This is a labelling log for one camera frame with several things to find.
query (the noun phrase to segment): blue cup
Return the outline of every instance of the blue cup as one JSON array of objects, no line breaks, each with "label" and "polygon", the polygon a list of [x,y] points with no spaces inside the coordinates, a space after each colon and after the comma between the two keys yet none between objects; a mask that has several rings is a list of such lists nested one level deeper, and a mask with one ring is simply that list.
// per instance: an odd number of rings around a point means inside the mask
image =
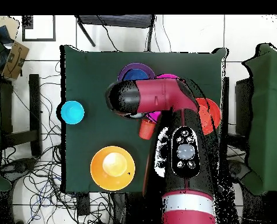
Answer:
[{"label": "blue cup", "polygon": [[67,101],[61,108],[61,117],[67,124],[78,124],[84,115],[83,106],[74,100]]}]

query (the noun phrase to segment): black chair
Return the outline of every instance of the black chair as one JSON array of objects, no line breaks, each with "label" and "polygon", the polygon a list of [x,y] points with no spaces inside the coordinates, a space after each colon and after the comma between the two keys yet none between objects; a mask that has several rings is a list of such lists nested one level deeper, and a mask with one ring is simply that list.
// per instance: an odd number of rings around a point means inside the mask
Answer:
[{"label": "black chair", "polygon": [[95,43],[89,36],[83,24],[104,25],[117,27],[137,27],[141,29],[149,28],[148,49],[150,51],[150,41],[152,39],[155,15],[75,15],[77,23],[93,47]]}]

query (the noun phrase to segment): plastic cup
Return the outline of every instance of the plastic cup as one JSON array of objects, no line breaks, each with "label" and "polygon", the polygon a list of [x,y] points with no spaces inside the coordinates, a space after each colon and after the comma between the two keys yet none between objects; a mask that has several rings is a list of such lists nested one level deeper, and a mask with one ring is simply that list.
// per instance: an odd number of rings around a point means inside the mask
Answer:
[{"label": "plastic cup", "polygon": [[151,120],[143,119],[141,122],[141,128],[139,130],[139,136],[142,139],[150,140],[154,133],[156,123]]}]

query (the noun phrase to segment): white stripe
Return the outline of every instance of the white stripe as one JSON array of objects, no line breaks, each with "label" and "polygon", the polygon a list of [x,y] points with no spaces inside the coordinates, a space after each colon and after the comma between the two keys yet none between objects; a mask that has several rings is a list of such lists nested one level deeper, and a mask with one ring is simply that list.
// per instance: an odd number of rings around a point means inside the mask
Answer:
[{"label": "white stripe", "polygon": [[176,210],[201,211],[215,216],[212,200],[195,194],[176,194],[162,198],[165,212]]}]

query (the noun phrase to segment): orange bowl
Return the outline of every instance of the orange bowl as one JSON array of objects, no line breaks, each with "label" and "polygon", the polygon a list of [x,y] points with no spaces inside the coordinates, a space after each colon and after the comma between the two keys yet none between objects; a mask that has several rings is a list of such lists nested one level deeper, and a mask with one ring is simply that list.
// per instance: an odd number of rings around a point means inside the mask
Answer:
[{"label": "orange bowl", "polygon": [[94,182],[108,191],[125,188],[133,180],[135,164],[132,156],[123,148],[108,146],[99,150],[90,163]]}]

